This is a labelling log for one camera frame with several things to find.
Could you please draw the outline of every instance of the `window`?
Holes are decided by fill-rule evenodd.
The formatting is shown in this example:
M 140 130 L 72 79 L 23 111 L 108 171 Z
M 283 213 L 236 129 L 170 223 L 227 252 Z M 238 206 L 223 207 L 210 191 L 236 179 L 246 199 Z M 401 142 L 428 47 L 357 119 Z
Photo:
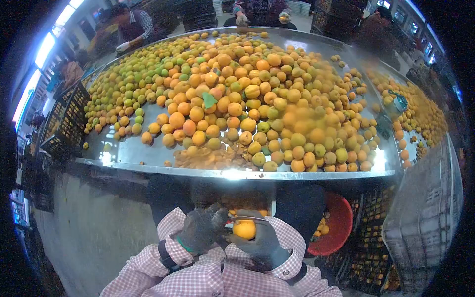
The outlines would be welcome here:
M 436 54 L 433 53 L 433 54 L 430 56 L 429 64 L 434 64 L 435 62 L 436 62 Z
M 39 47 L 38 54 L 35 59 L 35 63 L 38 66 L 38 68 L 42 68 L 46 59 L 48 58 L 49 52 L 55 45 L 56 40 L 53 37 L 53 34 L 47 33 L 45 36 L 45 39 L 43 40 L 43 43 L 41 43 L 41 46 Z
M 92 17 L 93 19 L 95 20 L 96 23 L 99 22 L 99 16 L 101 15 L 101 10 L 99 8 L 99 6 L 94 6 L 92 9 L 91 9 L 91 14 L 92 14 Z
M 419 31 L 419 26 L 415 22 L 412 22 L 409 25 L 408 33 L 415 36 L 418 31 Z
M 30 80 L 28 81 L 27 86 L 21 95 L 20 101 L 18 102 L 17 109 L 15 110 L 15 114 L 13 115 L 12 119 L 12 121 L 15 122 L 15 128 L 17 131 L 21 122 L 21 118 L 25 112 L 25 107 L 27 106 L 28 101 L 31 99 L 31 95 L 33 95 L 40 77 L 41 73 L 38 69 L 36 69 L 35 73 L 33 73 Z
M 387 1 L 378 1 L 376 3 L 378 6 L 384 6 L 386 7 L 387 9 L 389 9 L 389 7 L 391 7 L 391 3 L 387 2 Z
M 424 54 L 426 54 L 426 56 L 429 56 L 430 55 L 430 52 L 432 52 L 432 49 L 434 48 L 434 46 L 432 45 L 432 43 L 427 43 L 427 46 L 426 46 L 426 49 L 424 50 Z
M 77 44 L 79 44 L 79 39 L 77 39 L 77 36 L 76 34 L 74 33 L 70 33 L 68 35 L 68 39 L 69 41 L 71 41 L 71 43 L 73 44 L 73 46 L 76 46 Z
M 406 18 L 406 13 L 398 8 L 398 10 L 396 11 L 396 13 L 394 14 L 394 19 L 399 23 L 399 24 L 403 24 L 404 23 L 404 19 Z
M 64 7 L 63 11 L 53 25 L 53 33 L 56 35 L 56 37 L 59 37 L 59 35 L 65 31 L 63 29 L 64 25 L 83 2 L 84 0 L 71 0 L 69 4 Z
M 71 5 L 74 9 L 77 9 L 81 4 L 83 4 L 84 0 L 71 0 L 69 5 Z

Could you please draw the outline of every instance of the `apricot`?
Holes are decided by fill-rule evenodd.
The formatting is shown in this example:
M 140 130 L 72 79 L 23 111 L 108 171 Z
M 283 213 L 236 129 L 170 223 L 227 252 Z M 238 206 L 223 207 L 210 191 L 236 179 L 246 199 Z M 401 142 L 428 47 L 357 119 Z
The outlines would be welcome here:
M 206 134 L 203 131 L 198 130 L 193 134 L 192 140 L 194 145 L 200 146 L 205 143 Z

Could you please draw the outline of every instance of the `metal table edge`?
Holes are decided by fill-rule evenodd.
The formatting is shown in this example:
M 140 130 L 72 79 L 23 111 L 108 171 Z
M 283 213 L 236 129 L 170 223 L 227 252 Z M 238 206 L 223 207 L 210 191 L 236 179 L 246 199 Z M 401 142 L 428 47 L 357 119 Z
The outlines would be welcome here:
M 101 160 L 91 160 L 76 158 L 76 163 L 112 168 L 119 170 L 129 170 L 143 173 L 171 174 L 177 176 L 226 178 L 229 180 L 289 180 L 289 181 L 315 181 L 315 180 L 348 180 L 359 178 L 375 178 L 394 176 L 397 170 L 386 171 L 360 171 L 360 172 L 262 172 L 243 171 L 237 169 L 226 170 L 202 170 L 189 168 L 175 168 L 164 166 L 150 166 L 131 163 L 102 162 Z

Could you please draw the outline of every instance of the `concrete floor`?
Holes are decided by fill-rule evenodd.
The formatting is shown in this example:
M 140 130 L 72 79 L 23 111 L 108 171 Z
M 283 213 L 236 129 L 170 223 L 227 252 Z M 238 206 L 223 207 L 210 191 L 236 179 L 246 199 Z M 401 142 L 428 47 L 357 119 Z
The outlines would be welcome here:
M 55 213 L 35 211 L 45 254 L 67 296 L 98 296 L 130 256 L 158 242 L 140 193 L 112 193 L 67 173 L 57 177 Z
M 224 13 L 222 16 L 219 16 L 218 28 L 223 27 L 224 22 L 227 19 L 232 18 L 233 16 L 234 15 L 232 13 Z M 299 31 L 310 32 L 310 28 L 312 26 L 312 16 L 294 14 L 292 15 L 292 23 L 297 27 Z M 183 23 L 180 23 L 180 25 L 169 36 L 174 36 L 183 33 L 185 33 L 185 27 L 183 26 Z

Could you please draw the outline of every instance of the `glove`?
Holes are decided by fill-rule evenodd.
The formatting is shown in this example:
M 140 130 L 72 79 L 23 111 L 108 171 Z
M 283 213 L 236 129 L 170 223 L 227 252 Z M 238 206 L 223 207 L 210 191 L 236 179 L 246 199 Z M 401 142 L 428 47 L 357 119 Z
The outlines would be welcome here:
M 281 22 L 282 24 L 290 23 L 290 14 L 286 12 L 281 12 L 279 14 L 279 22 Z
M 236 17 L 236 25 L 238 27 L 247 27 L 247 23 L 249 23 L 249 20 L 244 13 Z
M 258 211 L 238 210 L 236 215 L 264 218 Z M 266 271 L 279 267 L 289 259 L 289 252 L 280 246 L 276 231 L 268 221 L 255 220 L 254 223 L 256 224 L 254 240 L 247 240 L 235 234 L 228 235 L 227 240 L 234 242 L 255 262 L 265 267 Z
M 176 238 L 188 252 L 202 254 L 223 233 L 227 220 L 228 210 L 217 203 L 207 209 L 197 208 L 188 213 Z
M 127 42 L 124 42 L 123 44 L 119 45 L 118 47 L 115 48 L 115 51 L 116 52 L 123 52 L 125 51 L 126 49 L 128 49 L 130 47 L 130 43 L 127 41 Z

